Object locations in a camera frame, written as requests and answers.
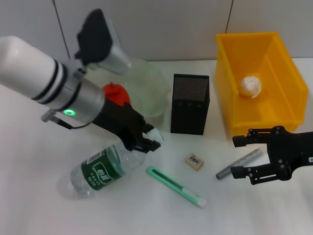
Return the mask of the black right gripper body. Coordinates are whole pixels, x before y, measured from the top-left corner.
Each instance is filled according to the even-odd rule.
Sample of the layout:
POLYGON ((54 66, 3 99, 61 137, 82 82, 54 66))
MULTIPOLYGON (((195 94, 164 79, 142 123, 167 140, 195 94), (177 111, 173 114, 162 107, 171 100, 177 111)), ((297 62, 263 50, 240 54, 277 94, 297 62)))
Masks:
POLYGON ((296 169, 313 165, 313 133, 290 133, 283 126, 275 126, 267 150, 277 178, 290 180, 296 169))

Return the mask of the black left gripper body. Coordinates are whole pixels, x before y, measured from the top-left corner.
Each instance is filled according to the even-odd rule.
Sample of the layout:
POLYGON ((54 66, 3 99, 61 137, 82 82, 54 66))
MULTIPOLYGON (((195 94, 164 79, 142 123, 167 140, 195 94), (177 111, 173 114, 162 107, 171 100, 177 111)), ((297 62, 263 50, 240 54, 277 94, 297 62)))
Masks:
POLYGON ((143 116, 129 103, 123 106, 106 99, 93 124, 118 136, 125 146, 126 140, 143 138, 141 122, 143 116))

